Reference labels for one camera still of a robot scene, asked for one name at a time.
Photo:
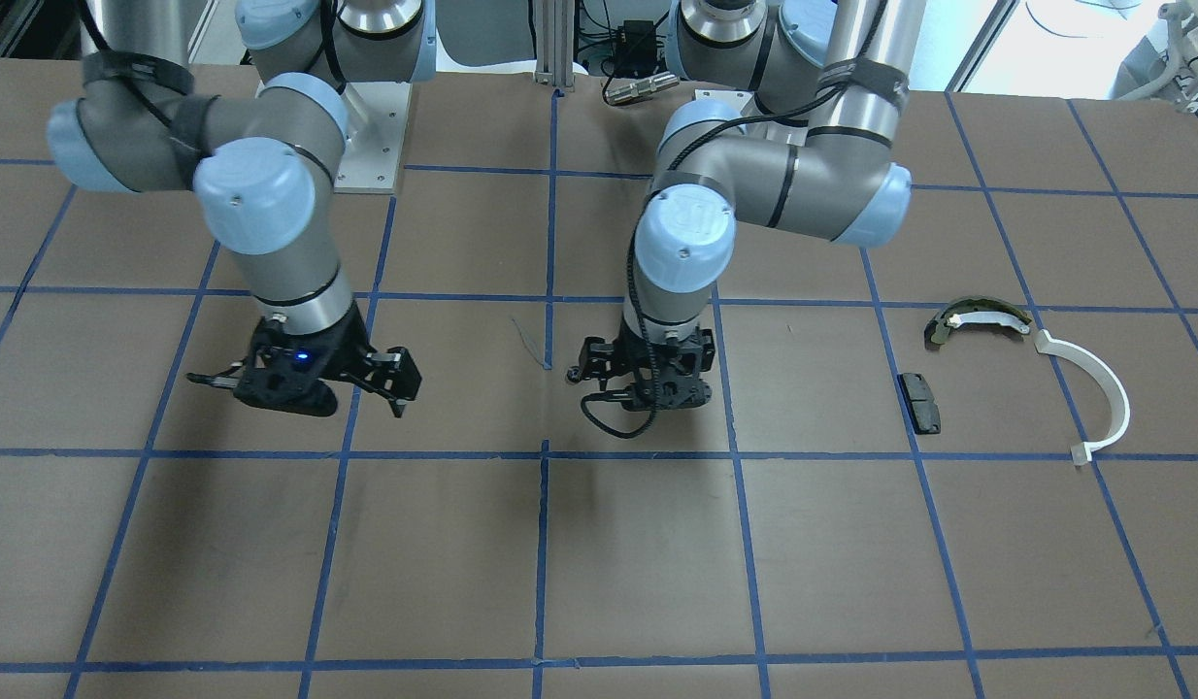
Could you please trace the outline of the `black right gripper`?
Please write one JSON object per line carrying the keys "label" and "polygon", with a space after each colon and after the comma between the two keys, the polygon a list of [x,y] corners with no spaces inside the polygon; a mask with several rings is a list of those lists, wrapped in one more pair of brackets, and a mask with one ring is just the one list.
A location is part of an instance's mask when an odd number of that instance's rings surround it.
{"label": "black right gripper", "polygon": [[248,406],[319,417],[338,409],[328,382],[351,382],[385,398],[393,415],[403,417],[422,384],[416,358],[407,347],[374,350],[359,307],[350,305],[338,323],[314,335],[289,335],[283,323],[264,318],[252,333],[244,370],[184,376],[232,392]]}

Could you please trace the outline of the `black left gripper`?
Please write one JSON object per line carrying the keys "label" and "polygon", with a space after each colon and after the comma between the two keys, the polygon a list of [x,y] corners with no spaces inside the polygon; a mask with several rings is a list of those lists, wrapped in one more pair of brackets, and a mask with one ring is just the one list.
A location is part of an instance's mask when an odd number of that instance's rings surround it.
{"label": "black left gripper", "polygon": [[702,373],[710,370],[714,358],[715,336],[707,329],[666,344],[648,344],[631,329],[621,329],[610,344],[586,337],[577,381],[595,380],[600,390],[582,402],[615,402],[627,412],[704,406],[712,390]]}

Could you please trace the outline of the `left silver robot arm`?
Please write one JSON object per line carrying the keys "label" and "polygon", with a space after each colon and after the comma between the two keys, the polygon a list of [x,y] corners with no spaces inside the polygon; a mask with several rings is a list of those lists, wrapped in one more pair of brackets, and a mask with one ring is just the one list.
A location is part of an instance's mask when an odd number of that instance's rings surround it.
{"label": "left silver robot arm", "polygon": [[686,80],[745,91],[680,106],[627,251],[613,341],[583,341],[569,382],[627,411],[704,406],[715,338],[701,326],[738,225],[878,247],[900,229],[909,169],[893,162],[922,1],[674,1],[665,58]]}

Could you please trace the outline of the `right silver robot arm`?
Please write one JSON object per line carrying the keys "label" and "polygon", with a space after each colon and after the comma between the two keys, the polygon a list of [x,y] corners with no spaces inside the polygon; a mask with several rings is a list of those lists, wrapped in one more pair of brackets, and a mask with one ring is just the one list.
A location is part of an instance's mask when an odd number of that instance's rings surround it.
{"label": "right silver robot arm", "polygon": [[261,88],[196,91],[161,28],[169,1],[80,1],[83,97],[52,108],[59,171],[103,193],[190,191],[260,306],[243,358],[190,382],[258,409],[332,416],[332,382],[395,416],[422,376],[405,347],[373,347],[331,234],[343,155],[358,135],[357,83],[424,83],[438,65],[431,1],[240,1]]}

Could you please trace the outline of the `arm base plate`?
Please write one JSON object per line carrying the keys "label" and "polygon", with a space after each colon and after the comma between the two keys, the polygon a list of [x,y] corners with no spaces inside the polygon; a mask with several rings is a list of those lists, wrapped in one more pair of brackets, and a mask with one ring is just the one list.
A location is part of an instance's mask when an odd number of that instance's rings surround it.
{"label": "arm base plate", "polygon": [[310,74],[282,74],[253,101],[250,137],[276,141],[276,183],[289,195],[391,194],[409,127],[406,83],[351,83],[343,91]]}
{"label": "arm base plate", "polygon": [[748,115],[754,94],[749,91],[724,91],[724,89],[695,89],[696,103],[701,103],[700,120],[704,122],[727,122]]}

